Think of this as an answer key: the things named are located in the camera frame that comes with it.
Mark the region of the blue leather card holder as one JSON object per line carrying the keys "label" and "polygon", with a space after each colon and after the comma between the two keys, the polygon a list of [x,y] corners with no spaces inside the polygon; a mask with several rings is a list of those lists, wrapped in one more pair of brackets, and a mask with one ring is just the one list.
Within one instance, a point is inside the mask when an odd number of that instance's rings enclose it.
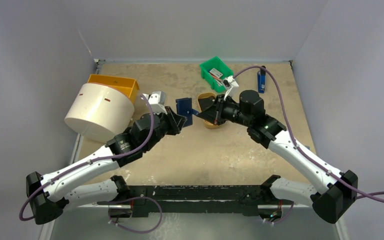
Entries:
{"label": "blue leather card holder", "polygon": [[176,113],[180,116],[186,117],[186,121],[183,125],[184,128],[189,127],[193,124],[193,116],[198,116],[199,111],[193,109],[192,98],[184,97],[175,100]]}

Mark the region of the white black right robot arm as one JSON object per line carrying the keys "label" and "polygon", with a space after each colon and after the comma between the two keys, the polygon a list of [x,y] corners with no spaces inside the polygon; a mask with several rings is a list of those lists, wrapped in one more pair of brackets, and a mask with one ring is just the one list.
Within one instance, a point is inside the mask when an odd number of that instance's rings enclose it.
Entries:
{"label": "white black right robot arm", "polygon": [[282,157],[309,181],[303,184],[273,175],[261,186],[264,202],[290,200],[312,207],[321,219],[335,224],[356,201],[358,176],[351,170],[333,167],[306,148],[299,149],[299,141],[291,137],[290,131],[266,113],[264,100],[256,91],[242,91],[239,102],[223,94],[198,102],[203,104],[199,118],[218,126],[226,121],[245,126],[254,142]]}

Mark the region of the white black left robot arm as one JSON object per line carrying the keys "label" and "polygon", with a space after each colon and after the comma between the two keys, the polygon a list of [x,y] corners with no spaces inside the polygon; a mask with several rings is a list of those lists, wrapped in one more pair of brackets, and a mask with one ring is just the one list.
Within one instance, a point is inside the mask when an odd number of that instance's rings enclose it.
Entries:
{"label": "white black left robot arm", "polygon": [[163,137],[179,134],[187,117],[176,114],[169,106],[165,110],[142,115],[124,132],[76,163],[44,175],[30,173],[26,177],[26,194],[34,222],[49,223],[71,208],[92,202],[126,203],[130,189],[123,177],[114,175],[89,185],[86,182],[142,158]]}

